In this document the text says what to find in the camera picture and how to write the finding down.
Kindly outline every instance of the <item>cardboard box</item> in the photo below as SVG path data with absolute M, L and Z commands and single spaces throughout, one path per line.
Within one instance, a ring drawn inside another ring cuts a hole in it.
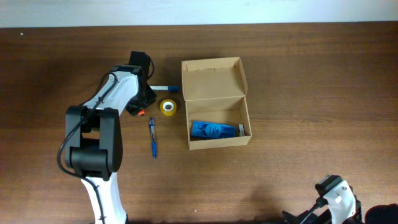
M 246 104 L 248 83 L 239 57 L 182 62 L 182 88 L 190 150 L 248 144 L 252 136 Z M 243 124 L 245 136 L 193 139 L 193 121 L 228 124 L 236 129 Z

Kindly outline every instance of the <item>box lid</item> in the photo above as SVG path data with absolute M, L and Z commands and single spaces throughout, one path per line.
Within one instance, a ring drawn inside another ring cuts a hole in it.
M 248 83 L 239 57 L 182 62 L 185 101 L 245 96 Z

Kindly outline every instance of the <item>roll of tape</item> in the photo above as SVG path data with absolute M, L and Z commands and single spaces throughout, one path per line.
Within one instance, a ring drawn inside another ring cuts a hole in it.
M 177 111 L 177 105 L 173 100 L 164 100 L 160 104 L 160 110 L 166 116 L 173 116 Z

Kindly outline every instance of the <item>wooden table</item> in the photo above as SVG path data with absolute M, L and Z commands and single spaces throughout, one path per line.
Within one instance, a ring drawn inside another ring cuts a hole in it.
M 151 85 L 181 85 L 182 60 L 240 56 L 253 138 L 189 151 L 185 108 L 165 117 L 157 103 L 154 160 L 148 117 L 124 112 L 118 181 L 130 220 L 298 215 L 326 174 L 353 186 L 364 213 L 398 202 L 396 22 L 0 29 L 1 223 L 94 220 L 83 184 L 55 161 L 65 111 L 132 50 L 153 58 Z

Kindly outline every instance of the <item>blue object in box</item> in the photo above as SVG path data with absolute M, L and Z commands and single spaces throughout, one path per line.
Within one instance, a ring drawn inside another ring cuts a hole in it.
M 194 121 L 191 136 L 206 139 L 233 138 L 236 131 L 235 127 L 230 125 Z

